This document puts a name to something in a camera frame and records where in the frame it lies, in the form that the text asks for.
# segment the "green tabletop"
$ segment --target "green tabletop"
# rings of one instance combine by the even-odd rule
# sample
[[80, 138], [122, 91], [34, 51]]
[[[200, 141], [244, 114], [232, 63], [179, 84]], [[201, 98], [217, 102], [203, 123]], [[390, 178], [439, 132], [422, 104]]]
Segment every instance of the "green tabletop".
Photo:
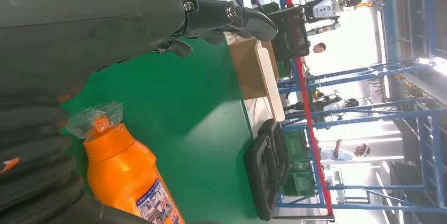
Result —
[[[157, 156], [187, 222], [265, 223], [256, 217], [244, 166], [252, 134], [228, 46], [188, 43], [189, 58], [152, 53], [94, 73], [64, 107], [72, 115], [121, 102], [123, 122]], [[85, 178], [82, 141], [73, 139], [68, 152]]]

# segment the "white shirt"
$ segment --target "white shirt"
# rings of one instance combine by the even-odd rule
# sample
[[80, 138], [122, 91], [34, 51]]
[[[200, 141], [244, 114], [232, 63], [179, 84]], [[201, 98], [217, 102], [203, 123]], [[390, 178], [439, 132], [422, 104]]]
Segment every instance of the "white shirt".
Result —
[[334, 156], [335, 149], [324, 149], [321, 148], [321, 159], [322, 160], [333, 160], [333, 161], [352, 161], [355, 158], [355, 154], [346, 149], [338, 149], [338, 157]]

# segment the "orange bottle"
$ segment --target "orange bottle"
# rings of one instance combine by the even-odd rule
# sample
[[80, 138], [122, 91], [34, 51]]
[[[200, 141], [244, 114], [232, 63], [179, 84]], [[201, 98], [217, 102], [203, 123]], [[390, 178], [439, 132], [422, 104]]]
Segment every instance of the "orange bottle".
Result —
[[69, 119], [67, 130], [85, 138], [87, 181], [103, 204], [154, 224], [184, 224], [156, 167], [155, 155], [128, 132], [122, 104], [90, 108]]

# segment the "red vertical bar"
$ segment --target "red vertical bar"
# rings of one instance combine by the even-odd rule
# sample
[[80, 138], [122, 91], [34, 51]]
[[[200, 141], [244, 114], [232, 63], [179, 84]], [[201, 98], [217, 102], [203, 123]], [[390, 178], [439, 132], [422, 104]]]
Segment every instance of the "red vertical bar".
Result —
[[[287, 5], [287, 7], [293, 7], [292, 0], [286, 0], [286, 5]], [[312, 116], [310, 114], [309, 98], [308, 98], [307, 90], [306, 90], [306, 81], [304, 79], [304, 74], [303, 74], [303, 70], [302, 70], [303, 63], [301, 62], [300, 58], [296, 58], [295, 62], [296, 62], [297, 69], [298, 69], [297, 74], [299, 77], [299, 85], [300, 85], [300, 89], [301, 89], [301, 95], [303, 96], [303, 104], [304, 104], [304, 110], [306, 113], [307, 126], [309, 127], [310, 140], [312, 141], [312, 151], [315, 156], [315, 162], [317, 163], [317, 166], [319, 167], [319, 169], [317, 169], [316, 172], [318, 172], [318, 174], [319, 174], [319, 180], [320, 180], [320, 184], [322, 187], [324, 201], [326, 202], [327, 212], [330, 215], [333, 215], [331, 193], [326, 188], [323, 170], [321, 168], [321, 158], [320, 158], [320, 154], [318, 151], [318, 145], [317, 145], [317, 141], [315, 139], [314, 130], [313, 130], [314, 126], [312, 123]]]

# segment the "black tray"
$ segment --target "black tray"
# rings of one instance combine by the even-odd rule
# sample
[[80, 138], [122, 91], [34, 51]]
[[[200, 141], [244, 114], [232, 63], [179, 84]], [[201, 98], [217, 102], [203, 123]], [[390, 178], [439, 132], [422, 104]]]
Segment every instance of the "black tray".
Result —
[[269, 119], [258, 130], [258, 135], [263, 134], [270, 136], [273, 154], [275, 156], [278, 182], [280, 185], [284, 185], [289, 165], [287, 160], [287, 146], [281, 133], [281, 125], [276, 123], [274, 119]]
[[261, 220], [269, 221], [279, 197], [279, 184], [270, 137], [266, 134], [251, 144], [244, 156], [251, 194]]
[[309, 55], [303, 8], [283, 9], [267, 16], [278, 27], [278, 34], [271, 41], [277, 61]]

